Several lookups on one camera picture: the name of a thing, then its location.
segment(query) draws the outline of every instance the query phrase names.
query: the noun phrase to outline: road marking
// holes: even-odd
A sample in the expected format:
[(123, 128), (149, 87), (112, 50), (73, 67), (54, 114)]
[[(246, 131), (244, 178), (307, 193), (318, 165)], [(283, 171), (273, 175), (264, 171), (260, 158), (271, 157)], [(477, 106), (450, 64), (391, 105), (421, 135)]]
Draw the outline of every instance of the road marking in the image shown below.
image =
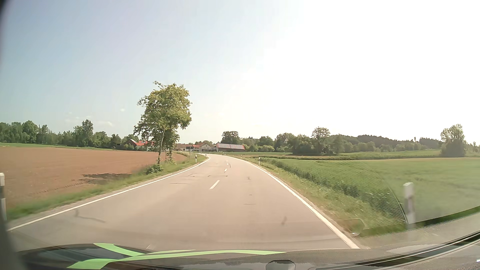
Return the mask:
[(213, 189), (213, 188), (216, 186), (216, 184), (218, 184), (218, 182), (220, 182), (220, 179), (218, 179), (218, 180), (215, 182), (215, 184), (213, 184), (213, 186), (212, 186), (210, 189)]
[(282, 187), (286, 188), (293, 196), (295, 196), (298, 200), (300, 200), (306, 207), (308, 207), (308, 209), (310, 209), (310, 211), (312, 211), (315, 216), (317, 216), (321, 221), (323, 221), (323, 223), (325, 223), (325, 225), (327, 225), (336, 235), (338, 235), (338, 237), (340, 237), (340, 239), (343, 240), (343, 242), (345, 242), (345, 244), (347, 244), (350, 248), (359, 248), (359, 246), (357, 246), (357, 244), (355, 244), (350, 238), (348, 238), (345, 234), (343, 234), (337, 227), (335, 227), (326, 217), (324, 217), (322, 214), (320, 214), (317, 210), (315, 210), (315, 208), (313, 208), (313, 206), (311, 206), (309, 203), (307, 203), (302, 197), (300, 197), (297, 193), (295, 193), (295, 191), (293, 191), (291, 188), (289, 188), (287, 185), (285, 185), (282, 181), (280, 181), (278, 178), (276, 178), (275, 176), (273, 176), (271, 173), (265, 171), (264, 169), (258, 167), (257, 165), (253, 164), (253, 163), (250, 163), (246, 160), (241, 160), (241, 161), (244, 161), (254, 167), (256, 167), (257, 169), (263, 171), (264, 173), (268, 174), (270, 177), (272, 177), (273, 179), (275, 179), (275, 181), (277, 181), (280, 185), (282, 185)]
[(162, 181), (162, 180), (164, 180), (164, 179), (170, 178), (170, 177), (172, 177), (172, 176), (175, 176), (175, 175), (181, 174), (181, 173), (183, 173), (183, 172), (189, 171), (189, 170), (191, 170), (191, 169), (193, 169), (193, 168), (196, 168), (196, 167), (202, 165), (203, 163), (205, 163), (205, 162), (207, 162), (207, 161), (209, 161), (209, 160), (210, 160), (210, 158), (208, 157), (207, 160), (202, 161), (202, 162), (198, 163), (197, 165), (195, 165), (195, 166), (193, 166), (193, 167), (191, 167), (191, 168), (188, 168), (188, 169), (186, 169), (186, 170), (183, 170), (183, 171), (181, 171), (181, 172), (178, 172), (178, 173), (176, 173), (176, 174), (172, 174), (172, 175), (170, 175), (170, 176), (167, 176), (167, 177), (164, 177), (164, 178), (160, 178), (160, 179), (158, 179), (158, 180), (155, 180), (155, 181), (152, 181), (152, 182), (143, 184), (143, 185), (139, 185), (139, 186), (136, 186), (136, 187), (132, 187), (132, 188), (129, 188), (129, 189), (127, 189), (127, 190), (124, 190), (124, 191), (121, 191), (121, 192), (118, 192), (118, 193), (115, 193), (115, 194), (112, 194), (112, 195), (109, 195), (109, 196), (105, 196), (105, 197), (102, 197), (102, 198), (100, 198), (100, 199), (93, 200), (93, 201), (91, 201), (91, 202), (87, 202), (87, 203), (84, 203), (84, 204), (80, 204), (80, 205), (77, 205), (77, 206), (75, 206), (75, 207), (68, 208), (68, 209), (65, 209), (65, 210), (63, 210), (63, 211), (60, 211), (60, 212), (57, 212), (57, 213), (53, 213), (53, 214), (51, 214), (51, 215), (44, 216), (44, 217), (42, 217), (42, 218), (39, 218), (39, 219), (36, 219), (36, 220), (33, 220), (33, 221), (29, 221), (29, 222), (24, 223), (24, 224), (20, 224), (20, 225), (18, 225), (18, 226), (15, 226), (15, 227), (12, 227), (12, 228), (7, 229), (7, 231), (8, 231), (8, 232), (9, 232), (9, 231), (13, 231), (13, 230), (15, 230), (15, 229), (21, 228), (21, 227), (23, 227), (23, 226), (30, 225), (30, 224), (35, 223), (35, 222), (37, 222), (37, 221), (42, 221), (42, 220), (44, 220), (44, 219), (51, 218), (51, 217), (54, 217), (54, 216), (56, 216), (56, 215), (63, 214), (63, 213), (68, 212), (68, 211), (70, 211), (70, 210), (74, 210), (74, 209), (80, 208), (80, 207), (82, 207), (82, 206), (89, 205), (89, 204), (92, 204), (92, 203), (95, 203), (95, 202), (104, 200), (104, 199), (106, 199), (106, 198), (110, 198), (110, 197), (113, 197), (113, 196), (116, 196), (116, 195), (120, 195), (120, 194), (122, 194), (122, 193), (125, 193), (125, 192), (127, 192), (127, 191), (131, 191), (131, 190), (137, 189), (137, 188), (142, 187), (142, 186), (146, 186), (146, 185), (149, 185), (149, 184), (156, 183), (156, 182), (158, 182), (158, 181)]

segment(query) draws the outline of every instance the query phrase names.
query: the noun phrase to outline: treeline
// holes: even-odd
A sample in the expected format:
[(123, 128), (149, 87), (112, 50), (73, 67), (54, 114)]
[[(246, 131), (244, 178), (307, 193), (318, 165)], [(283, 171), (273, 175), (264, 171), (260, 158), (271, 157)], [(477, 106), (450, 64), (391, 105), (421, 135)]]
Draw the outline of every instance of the treeline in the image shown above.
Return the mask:
[[(394, 140), (382, 136), (359, 135), (331, 135), (327, 128), (317, 127), (311, 136), (292, 133), (278, 134), (275, 139), (270, 136), (260, 138), (241, 138), (237, 131), (225, 131), (221, 143), (243, 144), (251, 152), (293, 152), (299, 155), (328, 155), (353, 152), (400, 152), (425, 149), (441, 149), (446, 147), (445, 141), (430, 138), (417, 138), (411, 140)], [(468, 145), (465, 149), (472, 148), (478, 151), (476, 144)], [(444, 154), (444, 156), (461, 156), (458, 154)]]
[(0, 142), (46, 144), (74, 147), (98, 147), (118, 150), (146, 151), (146, 147), (134, 147), (126, 144), (127, 140), (138, 142), (138, 136), (129, 134), (121, 138), (118, 134), (108, 136), (105, 131), (94, 132), (93, 123), (86, 119), (81, 125), (73, 127), (73, 131), (55, 133), (47, 125), (37, 125), (33, 121), (24, 123), (0, 123)]

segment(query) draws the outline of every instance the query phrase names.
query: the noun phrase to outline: asphalt road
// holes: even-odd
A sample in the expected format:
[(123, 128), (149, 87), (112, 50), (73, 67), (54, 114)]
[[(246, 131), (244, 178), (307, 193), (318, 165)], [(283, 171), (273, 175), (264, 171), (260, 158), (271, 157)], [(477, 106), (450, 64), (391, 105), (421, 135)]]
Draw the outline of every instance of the asphalt road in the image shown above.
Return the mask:
[(18, 250), (81, 243), (155, 251), (354, 247), (262, 170), (243, 160), (208, 156), (188, 171), (9, 234)]

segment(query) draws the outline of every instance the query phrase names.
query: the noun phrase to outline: farmhouse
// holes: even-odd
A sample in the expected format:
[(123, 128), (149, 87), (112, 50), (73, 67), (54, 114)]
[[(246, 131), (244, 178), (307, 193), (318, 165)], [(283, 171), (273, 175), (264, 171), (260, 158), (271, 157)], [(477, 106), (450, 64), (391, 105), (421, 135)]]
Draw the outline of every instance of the farmhouse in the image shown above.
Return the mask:
[(216, 151), (216, 146), (210, 146), (206, 143), (201, 143), (200, 145), (200, 152), (213, 152)]
[(177, 151), (195, 151), (195, 152), (200, 152), (200, 145), (187, 145), (187, 144), (177, 144), (177, 147), (175, 148)]
[(140, 147), (140, 146), (145, 146), (147, 143), (148, 143), (148, 141), (138, 141), (138, 142), (135, 142), (135, 140), (133, 140), (133, 139), (128, 139), (128, 140), (125, 142), (124, 145), (129, 144), (129, 145), (131, 145), (131, 146), (133, 146), (133, 147), (135, 147), (135, 148), (138, 148), (138, 147)]
[(231, 144), (216, 144), (218, 151), (223, 152), (245, 152), (245, 147), (243, 145), (231, 145)]

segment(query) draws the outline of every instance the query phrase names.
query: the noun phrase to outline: brown soil field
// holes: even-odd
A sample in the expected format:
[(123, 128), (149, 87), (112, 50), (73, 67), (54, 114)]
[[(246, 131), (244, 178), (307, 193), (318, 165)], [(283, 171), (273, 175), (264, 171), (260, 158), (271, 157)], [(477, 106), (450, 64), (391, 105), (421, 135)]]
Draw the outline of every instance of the brown soil field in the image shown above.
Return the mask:
[[(0, 147), (7, 207), (128, 177), (154, 164), (157, 157), (156, 152)], [(173, 158), (176, 162), (187, 159), (176, 153)]]

